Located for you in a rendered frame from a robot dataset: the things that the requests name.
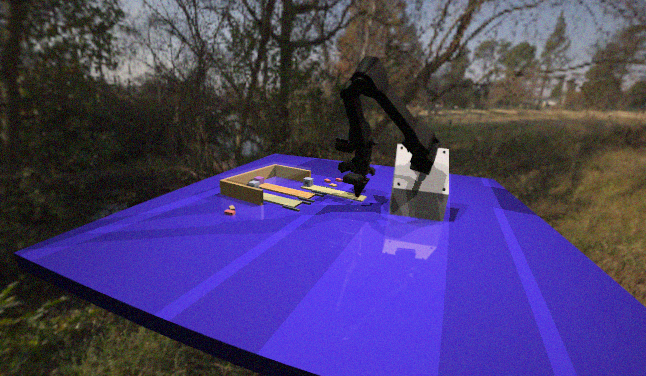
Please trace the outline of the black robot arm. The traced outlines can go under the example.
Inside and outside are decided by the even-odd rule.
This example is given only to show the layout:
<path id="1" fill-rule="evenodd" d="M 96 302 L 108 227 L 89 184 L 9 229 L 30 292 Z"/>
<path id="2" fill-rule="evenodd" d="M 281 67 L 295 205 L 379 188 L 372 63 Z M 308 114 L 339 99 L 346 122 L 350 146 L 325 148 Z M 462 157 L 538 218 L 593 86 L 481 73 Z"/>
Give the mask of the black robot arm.
<path id="1" fill-rule="evenodd" d="M 362 58 L 357 69 L 341 89 L 350 123 L 349 136 L 337 134 L 335 149 L 361 157 L 371 157 L 376 137 L 369 138 L 372 129 L 365 120 L 359 95 L 374 98 L 404 134 L 402 145 L 412 153 L 410 169 L 429 174 L 436 159 L 440 141 L 426 124 L 418 123 L 405 107 L 387 78 L 382 62 L 372 56 Z M 411 168 L 412 167 L 412 168 Z M 427 173 L 429 172 L 429 173 Z"/>

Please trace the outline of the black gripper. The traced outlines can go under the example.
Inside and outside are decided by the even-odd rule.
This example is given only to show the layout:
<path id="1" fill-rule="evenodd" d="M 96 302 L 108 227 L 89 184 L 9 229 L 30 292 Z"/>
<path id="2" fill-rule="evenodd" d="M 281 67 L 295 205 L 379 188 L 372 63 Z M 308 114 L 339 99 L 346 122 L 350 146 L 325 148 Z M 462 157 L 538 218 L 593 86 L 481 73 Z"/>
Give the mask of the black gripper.
<path id="1" fill-rule="evenodd" d="M 348 183 L 354 185 L 355 197 L 359 197 L 363 189 L 369 182 L 370 178 L 367 178 L 367 174 L 375 175 L 375 168 L 370 167 L 370 162 L 372 162 L 371 157 L 361 157 L 355 155 L 352 159 L 354 161 L 353 173 L 348 173 L 343 176 L 343 183 Z"/>

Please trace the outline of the pale yellow strip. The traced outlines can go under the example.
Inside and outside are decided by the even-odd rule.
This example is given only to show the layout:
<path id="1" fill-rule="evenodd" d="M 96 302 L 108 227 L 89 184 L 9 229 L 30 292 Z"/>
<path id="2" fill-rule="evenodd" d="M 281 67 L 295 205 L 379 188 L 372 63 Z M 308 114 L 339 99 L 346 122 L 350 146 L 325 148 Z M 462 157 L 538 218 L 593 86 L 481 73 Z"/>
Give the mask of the pale yellow strip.
<path id="1" fill-rule="evenodd" d="M 344 192 L 344 191 L 335 190 L 335 189 L 326 188 L 326 187 L 321 187 L 321 186 L 317 186 L 317 185 L 313 185 L 311 187 L 302 186 L 301 188 L 306 189 L 306 190 L 311 190 L 311 191 L 316 190 L 316 191 L 320 191 L 320 192 L 325 192 L 325 193 L 327 193 L 329 195 L 338 196 L 338 197 L 351 199 L 351 200 L 355 200 L 355 201 L 360 201 L 360 202 L 362 202 L 363 200 L 365 200 L 367 198 L 367 196 L 363 196 L 363 195 L 360 195 L 359 197 L 355 197 L 354 193 Z"/>

